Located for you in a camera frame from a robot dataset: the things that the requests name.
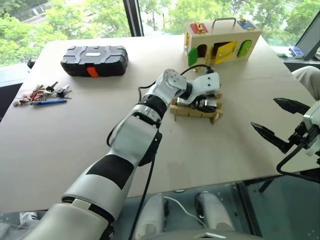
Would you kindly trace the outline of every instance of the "metal handle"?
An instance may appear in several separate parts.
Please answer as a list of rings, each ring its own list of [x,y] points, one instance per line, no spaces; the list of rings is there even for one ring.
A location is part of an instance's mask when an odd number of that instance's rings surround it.
[[[213,21],[213,23],[212,23],[212,28],[211,28],[211,29],[214,28],[214,25],[215,25],[216,21],[220,21],[220,20],[234,20],[234,22],[233,22],[233,27],[236,25],[236,21],[237,21],[237,19],[236,19],[235,17],[222,17],[222,18],[217,18],[217,19],[215,19],[215,20]]]

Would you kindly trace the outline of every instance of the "tabletop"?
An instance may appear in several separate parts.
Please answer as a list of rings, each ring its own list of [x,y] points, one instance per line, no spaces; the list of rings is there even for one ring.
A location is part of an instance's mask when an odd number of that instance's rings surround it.
[[[10,106],[0,123],[0,213],[48,209],[93,162],[108,151],[110,130],[138,101],[146,86],[168,68],[187,68],[184,37],[151,36],[50,42],[43,49],[17,97],[37,84],[70,84],[72,99],[45,107]],[[71,77],[60,61],[70,46],[122,45],[129,63],[123,76]],[[314,100],[260,37],[249,60],[222,63],[219,73],[224,114],[207,118],[165,114],[163,134],[148,193],[276,175],[284,155],[251,127],[256,122],[287,139],[302,116],[283,111],[275,97],[307,105]],[[194,79],[201,73],[189,72]],[[316,168],[316,157],[300,152],[287,166],[297,172]],[[143,193],[149,164],[140,167],[128,196]]]

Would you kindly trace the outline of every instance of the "floor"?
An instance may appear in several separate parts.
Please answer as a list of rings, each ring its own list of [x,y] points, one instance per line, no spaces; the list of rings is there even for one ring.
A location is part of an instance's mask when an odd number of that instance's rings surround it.
[[[275,179],[264,193],[258,192],[261,185],[257,183],[248,186],[248,192],[264,239],[319,240],[320,186],[318,184],[283,176]],[[249,233],[235,184],[197,187],[182,193],[166,192],[164,195],[179,200],[187,211],[195,214],[194,198],[202,191],[209,191],[219,196],[231,216],[235,229]],[[128,239],[139,200],[139,197],[134,197],[125,201],[114,225],[114,240]],[[0,221],[18,225],[19,217],[17,213],[0,214]],[[175,202],[169,202],[166,232],[200,227],[199,223],[187,216]]]

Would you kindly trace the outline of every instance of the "small wooden stand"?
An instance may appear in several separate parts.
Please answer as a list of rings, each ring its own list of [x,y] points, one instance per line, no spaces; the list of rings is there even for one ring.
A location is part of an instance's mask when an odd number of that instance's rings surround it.
[[[170,105],[170,113],[174,115],[174,121],[177,120],[177,115],[188,116],[188,117],[198,117],[198,118],[209,118],[210,123],[214,124],[223,115],[222,110],[222,94],[219,92],[216,96],[217,108],[216,112],[202,112],[197,109],[192,109],[189,106],[178,106],[177,99],[173,99]]]

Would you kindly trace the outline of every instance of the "wooden lock box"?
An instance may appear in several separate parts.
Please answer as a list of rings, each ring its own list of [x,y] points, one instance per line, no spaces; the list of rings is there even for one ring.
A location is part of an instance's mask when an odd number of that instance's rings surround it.
[[[234,17],[188,22],[184,29],[184,54],[189,66],[247,60],[261,34],[252,22]]]

